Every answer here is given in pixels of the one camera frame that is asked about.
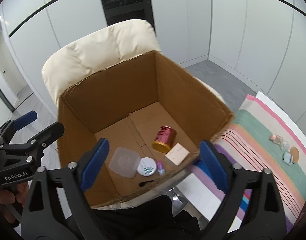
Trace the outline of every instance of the cardboard box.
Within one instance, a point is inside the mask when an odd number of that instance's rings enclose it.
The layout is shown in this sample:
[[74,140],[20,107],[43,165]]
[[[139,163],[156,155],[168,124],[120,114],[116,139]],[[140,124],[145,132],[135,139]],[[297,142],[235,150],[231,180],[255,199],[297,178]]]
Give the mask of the cardboard box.
[[[58,120],[65,133],[58,140],[62,167],[77,161],[100,137],[110,151],[91,189],[85,192],[90,206],[131,200],[165,182],[195,160],[202,140],[214,139],[234,117],[211,91],[176,63],[156,51],[98,71],[68,88],[59,100]],[[159,128],[177,131],[174,142],[190,151],[177,167],[166,163],[165,175],[136,174],[122,177],[107,168],[117,147],[141,157],[164,160],[152,142]],[[139,183],[156,179],[144,187]]]

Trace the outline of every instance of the small purple bottle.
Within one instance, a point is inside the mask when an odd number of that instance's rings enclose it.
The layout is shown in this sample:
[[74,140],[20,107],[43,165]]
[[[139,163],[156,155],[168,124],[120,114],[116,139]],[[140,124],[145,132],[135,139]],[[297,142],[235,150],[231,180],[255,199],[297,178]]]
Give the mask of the small purple bottle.
[[165,169],[164,169],[164,166],[163,166],[163,162],[162,161],[157,161],[156,164],[157,164],[157,171],[160,174],[160,176],[164,175],[165,174]]

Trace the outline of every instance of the small glass bottle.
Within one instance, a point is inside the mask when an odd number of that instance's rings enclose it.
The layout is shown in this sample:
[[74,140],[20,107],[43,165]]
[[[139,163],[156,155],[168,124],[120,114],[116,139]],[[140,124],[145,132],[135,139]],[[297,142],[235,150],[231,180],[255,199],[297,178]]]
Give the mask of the small glass bottle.
[[276,134],[271,134],[269,137],[270,141],[280,145],[281,143],[283,143],[283,138],[279,135]]

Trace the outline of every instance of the small box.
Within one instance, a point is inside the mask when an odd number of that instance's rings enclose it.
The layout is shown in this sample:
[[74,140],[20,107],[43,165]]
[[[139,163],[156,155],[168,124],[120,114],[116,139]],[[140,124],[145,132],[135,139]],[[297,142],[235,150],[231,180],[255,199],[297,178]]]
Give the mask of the small box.
[[170,166],[178,166],[188,156],[189,151],[177,143],[166,155],[165,162]]

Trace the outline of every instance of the plastic container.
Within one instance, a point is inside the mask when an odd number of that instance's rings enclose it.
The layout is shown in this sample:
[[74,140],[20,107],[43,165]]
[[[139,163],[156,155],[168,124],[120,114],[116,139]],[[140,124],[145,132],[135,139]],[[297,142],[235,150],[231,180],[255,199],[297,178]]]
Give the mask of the plastic container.
[[156,162],[149,157],[142,158],[138,165],[137,172],[142,176],[151,176],[157,169]]
[[163,162],[162,161],[157,161],[156,164],[157,164],[157,171],[160,174],[160,176],[164,175],[165,174],[165,169],[164,169]]
[[293,163],[293,156],[290,153],[284,153],[283,162],[287,165],[291,165]]
[[280,149],[281,151],[283,152],[288,152],[290,150],[290,143],[288,141],[283,141],[281,144],[280,144]]
[[141,157],[137,152],[118,147],[110,161],[109,169],[123,177],[132,179],[135,177],[140,161]]

